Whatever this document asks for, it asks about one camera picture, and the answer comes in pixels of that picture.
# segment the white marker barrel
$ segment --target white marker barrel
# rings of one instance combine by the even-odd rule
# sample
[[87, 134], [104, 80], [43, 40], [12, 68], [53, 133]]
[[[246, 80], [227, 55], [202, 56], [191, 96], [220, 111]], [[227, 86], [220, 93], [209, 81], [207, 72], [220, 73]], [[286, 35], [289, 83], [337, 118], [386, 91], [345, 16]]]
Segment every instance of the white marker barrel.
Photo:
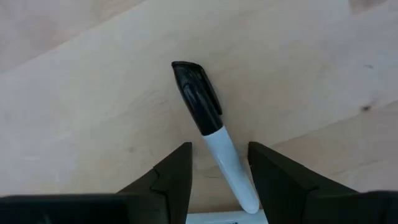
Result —
[[259, 210], [256, 191], [239, 161], [238, 153], [225, 127], [203, 138], [242, 208], [250, 214], [256, 213]]

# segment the wooden table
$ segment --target wooden table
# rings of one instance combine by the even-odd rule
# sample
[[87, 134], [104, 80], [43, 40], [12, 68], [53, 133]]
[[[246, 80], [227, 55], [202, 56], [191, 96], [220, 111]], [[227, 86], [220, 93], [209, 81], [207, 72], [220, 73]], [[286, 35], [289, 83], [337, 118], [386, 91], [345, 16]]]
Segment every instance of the wooden table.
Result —
[[25, 2], [0, 4], [0, 194], [116, 192], [191, 141], [190, 211], [240, 209], [173, 60], [206, 69], [242, 160], [259, 141], [354, 189], [398, 188], [395, 1]]

